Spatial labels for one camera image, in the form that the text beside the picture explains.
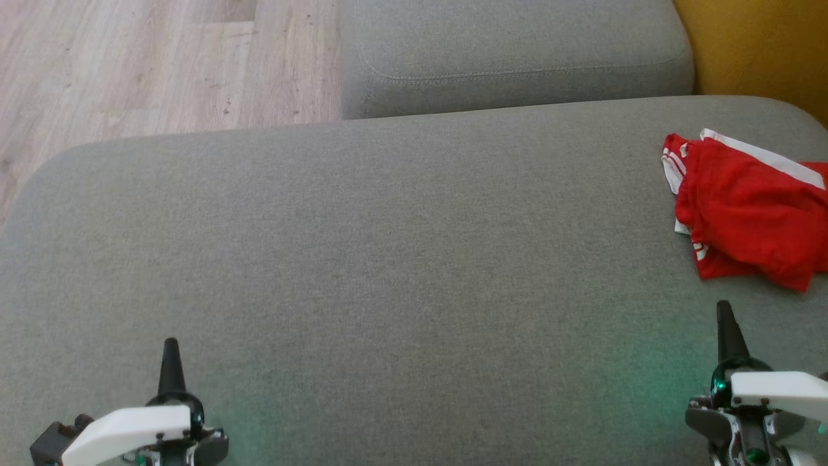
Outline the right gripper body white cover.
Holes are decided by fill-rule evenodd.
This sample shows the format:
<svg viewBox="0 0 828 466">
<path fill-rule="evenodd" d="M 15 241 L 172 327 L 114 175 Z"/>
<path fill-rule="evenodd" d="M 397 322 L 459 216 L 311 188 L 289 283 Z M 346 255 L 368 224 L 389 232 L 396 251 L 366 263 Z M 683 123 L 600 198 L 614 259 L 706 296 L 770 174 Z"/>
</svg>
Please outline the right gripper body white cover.
<svg viewBox="0 0 828 466">
<path fill-rule="evenodd" d="M 826 427 L 826 401 L 824 378 L 733 359 L 716 367 L 709 394 L 689 400 L 685 422 L 706 439 L 710 465 L 816 465 L 783 442 L 808 421 Z"/>
</svg>

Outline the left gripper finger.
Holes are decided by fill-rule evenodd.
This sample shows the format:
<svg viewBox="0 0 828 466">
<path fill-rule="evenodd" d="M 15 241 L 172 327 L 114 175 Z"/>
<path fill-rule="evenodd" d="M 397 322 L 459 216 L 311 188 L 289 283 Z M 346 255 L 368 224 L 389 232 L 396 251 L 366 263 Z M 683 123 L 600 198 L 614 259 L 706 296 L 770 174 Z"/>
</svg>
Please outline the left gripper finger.
<svg viewBox="0 0 828 466">
<path fill-rule="evenodd" d="M 158 378 L 158 396 L 172 396 L 186 392 L 184 370 L 181 363 L 179 342 L 175 337 L 168 337 L 164 342 L 162 365 Z"/>
</svg>

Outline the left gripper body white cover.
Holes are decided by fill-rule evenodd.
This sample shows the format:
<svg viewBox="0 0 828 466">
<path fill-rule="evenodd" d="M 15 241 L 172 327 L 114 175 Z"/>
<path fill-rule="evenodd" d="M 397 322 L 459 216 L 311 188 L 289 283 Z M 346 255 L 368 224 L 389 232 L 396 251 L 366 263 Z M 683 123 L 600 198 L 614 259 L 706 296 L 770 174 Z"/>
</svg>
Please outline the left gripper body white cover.
<svg viewBox="0 0 828 466">
<path fill-rule="evenodd" d="M 230 453 L 230 437 L 204 421 L 201 401 L 174 390 L 96 419 L 65 449 L 61 463 L 98 465 L 132 454 L 135 465 L 219 465 Z"/>
</svg>

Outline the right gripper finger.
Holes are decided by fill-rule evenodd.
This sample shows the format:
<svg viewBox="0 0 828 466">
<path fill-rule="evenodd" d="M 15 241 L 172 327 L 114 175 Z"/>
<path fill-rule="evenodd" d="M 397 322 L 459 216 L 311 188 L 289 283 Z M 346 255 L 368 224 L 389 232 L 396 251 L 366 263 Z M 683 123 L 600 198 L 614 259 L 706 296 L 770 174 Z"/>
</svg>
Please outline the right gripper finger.
<svg viewBox="0 0 828 466">
<path fill-rule="evenodd" d="M 716 303 L 718 363 L 742 362 L 750 358 L 731 303 L 722 299 Z"/>
</svg>

